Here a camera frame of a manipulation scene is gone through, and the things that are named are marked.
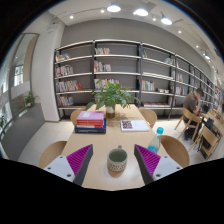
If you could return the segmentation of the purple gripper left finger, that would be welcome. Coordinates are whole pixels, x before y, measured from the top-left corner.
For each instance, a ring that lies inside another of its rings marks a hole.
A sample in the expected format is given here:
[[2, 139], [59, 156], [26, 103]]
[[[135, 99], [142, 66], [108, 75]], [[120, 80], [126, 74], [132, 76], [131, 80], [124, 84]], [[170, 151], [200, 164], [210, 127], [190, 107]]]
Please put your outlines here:
[[93, 155], [93, 145], [87, 145], [67, 156], [67, 161], [74, 172], [74, 183], [83, 184], [89, 162]]

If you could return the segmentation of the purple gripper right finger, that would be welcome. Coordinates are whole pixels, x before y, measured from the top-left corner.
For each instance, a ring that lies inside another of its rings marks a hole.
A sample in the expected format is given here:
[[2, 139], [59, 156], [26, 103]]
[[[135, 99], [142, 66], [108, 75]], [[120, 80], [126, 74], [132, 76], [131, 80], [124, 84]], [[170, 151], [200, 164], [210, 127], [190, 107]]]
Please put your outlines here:
[[134, 155], [137, 159], [144, 184], [153, 182], [153, 173], [160, 161], [160, 156], [140, 145], [134, 145]]

